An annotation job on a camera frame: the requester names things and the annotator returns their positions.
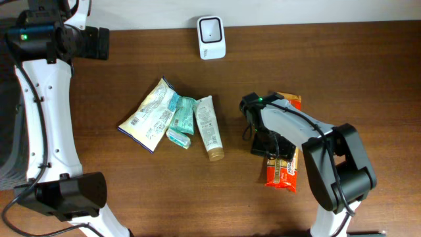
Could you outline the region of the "red spaghetti packet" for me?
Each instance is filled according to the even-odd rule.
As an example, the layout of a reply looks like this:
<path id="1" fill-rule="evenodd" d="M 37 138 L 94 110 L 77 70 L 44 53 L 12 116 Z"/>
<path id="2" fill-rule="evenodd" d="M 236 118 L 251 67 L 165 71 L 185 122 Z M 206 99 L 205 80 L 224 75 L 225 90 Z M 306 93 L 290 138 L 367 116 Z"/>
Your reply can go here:
<path id="1" fill-rule="evenodd" d="M 298 177 L 298 156 L 299 149 L 295 148 L 292 159 L 290 161 L 286 161 L 280 158 L 267 160 L 265 186 L 279 190 L 289 190 L 290 192 L 296 193 Z"/>

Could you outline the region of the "white gold-capped tube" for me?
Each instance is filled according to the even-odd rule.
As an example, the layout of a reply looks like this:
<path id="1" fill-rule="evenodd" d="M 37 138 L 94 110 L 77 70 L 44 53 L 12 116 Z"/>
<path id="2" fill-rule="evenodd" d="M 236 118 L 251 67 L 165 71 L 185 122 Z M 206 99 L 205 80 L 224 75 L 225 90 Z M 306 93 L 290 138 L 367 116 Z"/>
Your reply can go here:
<path id="1" fill-rule="evenodd" d="M 212 96 L 209 95 L 198 99 L 196 104 L 193 106 L 193 112 L 199 133 L 209 156 L 209 161 L 218 161 L 223 159 L 224 150 Z"/>

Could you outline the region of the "green tissue pack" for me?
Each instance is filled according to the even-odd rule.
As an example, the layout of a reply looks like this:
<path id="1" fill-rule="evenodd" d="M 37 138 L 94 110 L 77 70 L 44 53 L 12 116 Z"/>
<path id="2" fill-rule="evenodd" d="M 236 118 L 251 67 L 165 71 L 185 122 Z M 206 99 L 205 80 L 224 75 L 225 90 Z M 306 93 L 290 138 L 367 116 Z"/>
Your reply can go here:
<path id="1" fill-rule="evenodd" d="M 177 144 L 178 146 L 184 149 L 188 149 L 191 145 L 191 140 L 188 136 L 174 129 L 169 128 L 166 131 L 166 136 L 171 142 Z"/>

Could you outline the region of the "teal snack pouch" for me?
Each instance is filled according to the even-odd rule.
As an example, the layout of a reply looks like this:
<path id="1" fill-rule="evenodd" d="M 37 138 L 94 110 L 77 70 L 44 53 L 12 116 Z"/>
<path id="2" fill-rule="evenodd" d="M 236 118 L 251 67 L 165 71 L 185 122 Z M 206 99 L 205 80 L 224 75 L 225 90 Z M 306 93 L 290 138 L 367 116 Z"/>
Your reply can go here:
<path id="1" fill-rule="evenodd" d="M 196 100 L 190 97 L 179 98 L 169 128 L 184 134 L 194 135 L 193 108 L 196 103 Z"/>

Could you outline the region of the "cream snack bag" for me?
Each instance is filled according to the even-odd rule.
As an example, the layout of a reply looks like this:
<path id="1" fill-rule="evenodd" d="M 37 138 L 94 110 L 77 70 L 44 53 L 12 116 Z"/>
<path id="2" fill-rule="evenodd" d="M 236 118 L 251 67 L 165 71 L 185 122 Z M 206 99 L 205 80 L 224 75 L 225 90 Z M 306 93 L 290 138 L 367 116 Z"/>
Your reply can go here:
<path id="1" fill-rule="evenodd" d="M 153 153 L 172 121 L 180 98 L 163 76 L 118 130 Z"/>

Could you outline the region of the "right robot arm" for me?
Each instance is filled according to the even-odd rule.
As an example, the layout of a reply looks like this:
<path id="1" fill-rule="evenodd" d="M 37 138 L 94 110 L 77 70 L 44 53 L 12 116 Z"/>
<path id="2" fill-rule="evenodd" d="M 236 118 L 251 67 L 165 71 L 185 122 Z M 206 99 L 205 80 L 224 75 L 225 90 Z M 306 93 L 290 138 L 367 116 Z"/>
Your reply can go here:
<path id="1" fill-rule="evenodd" d="M 295 108 L 283 95 L 250 93 L 239 109 L 253 139 L 251 153 L 278 162 L 303 153 L 309 186 L 318 202 L 307 236 L 348 236 L 351 219 L 377 185 L 357 129 L 326 124 Z"/>

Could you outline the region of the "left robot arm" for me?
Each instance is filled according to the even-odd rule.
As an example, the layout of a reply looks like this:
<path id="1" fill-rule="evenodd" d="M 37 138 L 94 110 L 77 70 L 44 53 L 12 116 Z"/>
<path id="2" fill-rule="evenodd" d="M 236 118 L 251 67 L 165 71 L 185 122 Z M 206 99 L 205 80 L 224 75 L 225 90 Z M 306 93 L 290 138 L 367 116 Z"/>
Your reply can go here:
<path id="1" fill-rule="evenodd" d="M 84 173 L 74 143 L 69 91 L 75 57 L 106 60 L 109 30 L 86 24 L 90 0 L 30 1 L 5 45 L 19 81 L 28 167 L 13 204 L 68 222 L 87 236 L 130 236 L 107 205 L 100 172 Z"/>

